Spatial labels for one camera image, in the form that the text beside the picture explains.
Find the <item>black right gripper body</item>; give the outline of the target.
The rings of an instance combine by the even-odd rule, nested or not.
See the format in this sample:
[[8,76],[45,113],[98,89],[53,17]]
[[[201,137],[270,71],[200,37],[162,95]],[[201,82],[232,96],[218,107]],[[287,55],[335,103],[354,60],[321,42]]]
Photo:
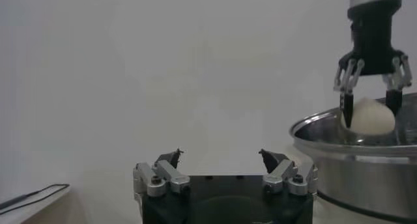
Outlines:
[[341,69],[354,59],[364,61],[362,76],[394,73],[392,60],[403,52],[392,47],[392,17],[401,4],[402,0],[380,0],[348,9],[353,49],[339,60]]

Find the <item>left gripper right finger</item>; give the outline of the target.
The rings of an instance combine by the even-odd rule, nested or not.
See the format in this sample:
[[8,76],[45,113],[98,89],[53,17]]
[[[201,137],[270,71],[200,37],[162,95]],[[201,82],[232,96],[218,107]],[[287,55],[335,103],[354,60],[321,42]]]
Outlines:
[[262,186],[269,192],[281,193],[284,189],[292,195],[316,194],[318,191],[318,168],[306,160],[297,165],[285,154],[261,149],[267,174],[262,177]]

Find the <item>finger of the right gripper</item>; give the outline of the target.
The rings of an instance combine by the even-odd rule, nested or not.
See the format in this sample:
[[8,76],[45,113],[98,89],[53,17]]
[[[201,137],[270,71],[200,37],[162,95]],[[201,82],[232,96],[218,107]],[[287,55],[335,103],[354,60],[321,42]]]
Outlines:
[[409,65],[409,57],[402,55],[392,60],[394,72],[382,76],[386,84],[385,104],[394,115],[401,109],[403,102],[403,89],[412,85],[412,74]]
[[358,83],[363,68],[364,61],[362,59],[350,59],[345,69],[338,67],[334,79],[334,90],[340,93],[339,109],[343,114],[344,124],[347,128],[351,127],[353,116],[353,89]]

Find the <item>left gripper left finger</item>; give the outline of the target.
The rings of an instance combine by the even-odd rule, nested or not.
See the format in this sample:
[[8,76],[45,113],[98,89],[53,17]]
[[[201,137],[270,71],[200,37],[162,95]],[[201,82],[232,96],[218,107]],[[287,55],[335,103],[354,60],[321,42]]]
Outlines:
[[152,165],[137,163],[133,169],[134,196],[162,197],[168,189],[180,195],[186,192],[190,188],[190,177],[177,170],[182,153],[178,148],[160,155]]

